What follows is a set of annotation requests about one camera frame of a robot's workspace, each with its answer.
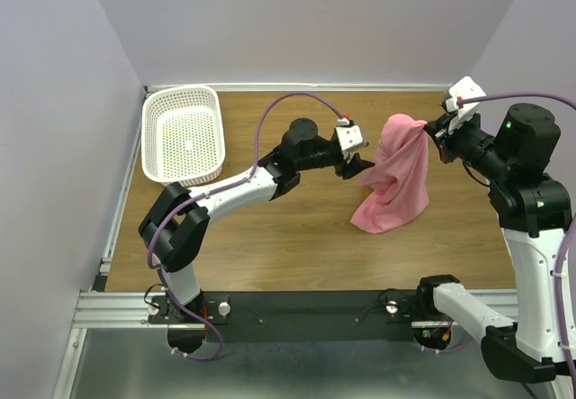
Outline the white perforated plastic basket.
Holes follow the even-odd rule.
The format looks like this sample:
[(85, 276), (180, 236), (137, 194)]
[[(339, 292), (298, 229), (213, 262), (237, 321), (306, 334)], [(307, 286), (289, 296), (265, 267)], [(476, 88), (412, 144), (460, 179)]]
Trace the white perforated plastic basket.
[(142, 106), (140, 157), (144, 175), (168, 186), (216, 179), (226, 155), (219, 97), (195, 84), (162, 89)]

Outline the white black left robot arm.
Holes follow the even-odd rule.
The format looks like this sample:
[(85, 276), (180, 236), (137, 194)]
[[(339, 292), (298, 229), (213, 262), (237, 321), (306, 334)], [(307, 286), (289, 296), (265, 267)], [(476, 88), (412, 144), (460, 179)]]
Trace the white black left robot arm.
[(320, 136), (308, 118), (294, 120), (281, 142), (255, 166), (219, 183), (186, 189), (166, 186), (139, 225), (148, 249), (148, 265), (159, 273), (175, 304), (196, 310), (202, 289), (194, 273), (210, 225), (244, 207), (275, 200), (289, 193), (306, 170), (334, 168), (342, 179), (371, 168), (358, 151), (368, 141), (353, 121), (342, 118), (330, 138)]

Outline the pink t shirt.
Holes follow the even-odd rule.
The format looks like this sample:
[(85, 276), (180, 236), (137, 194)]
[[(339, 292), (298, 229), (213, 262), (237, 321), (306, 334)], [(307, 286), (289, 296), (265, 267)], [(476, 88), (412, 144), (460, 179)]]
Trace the pink t shirt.
[(359, 177), (372, 193), (353, 213), (360, 231), (380, 234), (417, 219), (428, 207), (428, 136), (426, 122), (397, 113), (382, 127), (374, 166)]

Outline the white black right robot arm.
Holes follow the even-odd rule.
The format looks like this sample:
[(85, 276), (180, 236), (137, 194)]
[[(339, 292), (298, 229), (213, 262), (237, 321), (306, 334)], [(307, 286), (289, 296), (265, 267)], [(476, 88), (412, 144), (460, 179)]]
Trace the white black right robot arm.
[(553, 114), (535, 104), (512, 105), (495, 136), (482, 129), (479, 115), (457, 128), (455, 119), (443, 115), (425, 131), (443, 162), (460, 159), (488, 180), (514, 268), (518, 315), (512, 321), (497, 313), (451, 275), (422, 278), (418, 303), (426, 315), (456, 321), (500, 380), (539, 384), (574, 377), (575, 324), (564, 262), (575, 221), (567, 189), (545, 172), (561, 130)]

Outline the aluminium frame rail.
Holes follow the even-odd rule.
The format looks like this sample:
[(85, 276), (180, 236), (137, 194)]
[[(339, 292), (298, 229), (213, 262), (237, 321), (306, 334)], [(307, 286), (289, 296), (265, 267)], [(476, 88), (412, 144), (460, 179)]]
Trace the aluminium frame rail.
[[(517, 293), (513, 289), (473, 289), (469, 293), (495, 312), (516, 321)], [(73, 329), (161, 328), (149, 322), (143, 293), (81, 293), (73, 315)]]

